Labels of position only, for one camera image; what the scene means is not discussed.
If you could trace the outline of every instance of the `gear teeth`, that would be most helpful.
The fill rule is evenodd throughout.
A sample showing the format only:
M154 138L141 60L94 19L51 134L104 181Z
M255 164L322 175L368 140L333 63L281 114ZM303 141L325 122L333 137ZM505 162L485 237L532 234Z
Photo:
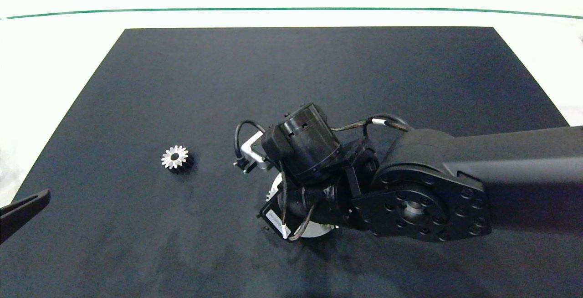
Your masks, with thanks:
M177 159L172 160L172 155L179 155ZM184 146L175 145L166 150L162 155L162 165L170 170L171 173L180 174L190 169L194 165L194 159L188 154L188 150Z

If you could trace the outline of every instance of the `bolt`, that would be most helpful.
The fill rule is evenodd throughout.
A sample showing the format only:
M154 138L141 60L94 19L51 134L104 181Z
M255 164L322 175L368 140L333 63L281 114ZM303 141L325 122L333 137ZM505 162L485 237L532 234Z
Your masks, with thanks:
M473 195L474 195L474 192L473 192L473 190L472 190L472 189L467 189L467 188L466 188L466 189L463 189L463 190L462 190L462 196L463 196L464 198L466 198L466 199L470 199L470 198L472 198L472 197L473 197Z
M441 232L440 232L440 233L437 235L437 237L439 238L439 240L442 240L442 241L447 241L447 240L449 240L449 239L450 239L450 235L449 235L449 234L447 234L447 232L446 232L446 231L441 231Z
M404 192L401 192L401 191L397 192L396 193L396 196L397 196L397 199L399 199L399 200L405 200L407 198L407 195L404 194Z
M466 217L468 215L468 209L466 207L456 207L455 213L458 216Z
M431 201L431 199L429 199L429 198L423 198L423 199L421 199L421 204L422 204L424 207L428 207L428 206L430 206L430 205L431 205L431 203L433 203L433 201Z
M435 223L436 225L442 225L443 223L445 223L445 220L443 219L443 217L434 216L432 218L432 220L433 220L433 223Z
M488 222L484 217L477 217L476 219L474 219L474 225L477 227L486 227L488 225Z
M470 234L473 236L479 236L481 234L481 228L477 226L470 226Z
M482 199L473 199L472 208L482 209L484 207L484 201Z

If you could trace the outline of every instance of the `metal gear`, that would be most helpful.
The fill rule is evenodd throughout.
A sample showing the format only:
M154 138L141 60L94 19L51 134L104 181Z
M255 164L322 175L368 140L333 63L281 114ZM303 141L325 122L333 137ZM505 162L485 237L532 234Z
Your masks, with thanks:
M174 146L162 155L162 165L175 174L184 172L192 167L193 158L183 146Z

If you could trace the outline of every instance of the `black table surface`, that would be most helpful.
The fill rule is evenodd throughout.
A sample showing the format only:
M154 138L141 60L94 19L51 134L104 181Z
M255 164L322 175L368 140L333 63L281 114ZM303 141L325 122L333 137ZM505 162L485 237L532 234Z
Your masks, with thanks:
M2 244L0 296L581 295L580 236L265 233L256 215L276 174L235 169L233 131L308 102L331 126L373 113L454 136L567 126L493 28L126 30L17 194L52 200ZM370 130L380 153L396 135ZM161 165L175 144L194 153L189 174Z

